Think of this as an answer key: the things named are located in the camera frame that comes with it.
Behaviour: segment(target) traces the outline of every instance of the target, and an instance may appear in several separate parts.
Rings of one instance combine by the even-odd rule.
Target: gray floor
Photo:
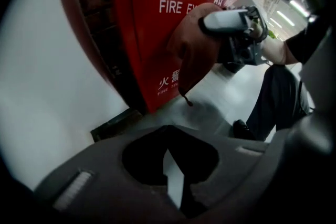
[[[187,94],[193,107],[189,107],[182,97],[177,97],[157,112],[146,115],[134,128],[174,124],[228,136],[235,120],[248,119],[268,67],[245,66],[233,75],[223,65],[216,64]]]

